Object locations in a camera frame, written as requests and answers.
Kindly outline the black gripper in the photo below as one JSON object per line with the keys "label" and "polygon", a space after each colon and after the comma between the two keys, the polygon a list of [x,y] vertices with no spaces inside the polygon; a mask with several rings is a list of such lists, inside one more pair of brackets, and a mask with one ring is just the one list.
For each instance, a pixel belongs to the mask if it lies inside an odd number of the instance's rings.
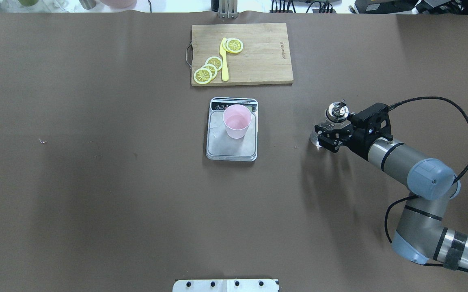
{"label": "black gripper", "polygon": [[362,122],[356,125],[350,122],[321,122],[314,126],[315,134],[330,131],[340,131],[340,138],[331,139],[319,135],[318,141],[321,148],[337,153],[342,146],[346,146],[366,161],[369,159],[369,150],[372,144],[380,138],[380,131],[374,122]]}

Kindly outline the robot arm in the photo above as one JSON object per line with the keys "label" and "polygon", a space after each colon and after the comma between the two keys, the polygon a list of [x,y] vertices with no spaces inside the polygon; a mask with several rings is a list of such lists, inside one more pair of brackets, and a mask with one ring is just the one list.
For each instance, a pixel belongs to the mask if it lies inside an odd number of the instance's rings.
{"label": "robot arm", "polygon": [[455,172],[442,161],[393,138],[387,119],[377,122],[325,122],[314,126],[311,138],[331,152],[342,146],[359,155],[409,190],[395,233],[384,229],[399,256],[422,266],[468,273],[468,235],[442,224],[447,206],[461,189]]}

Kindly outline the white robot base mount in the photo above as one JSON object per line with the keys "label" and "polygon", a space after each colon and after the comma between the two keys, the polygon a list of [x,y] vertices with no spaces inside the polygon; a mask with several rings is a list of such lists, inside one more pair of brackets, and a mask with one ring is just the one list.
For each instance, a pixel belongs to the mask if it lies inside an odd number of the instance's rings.
{"label": "white robot base mount", "polygon": [[181,279],[173,292],[280,292],[278,279]]}

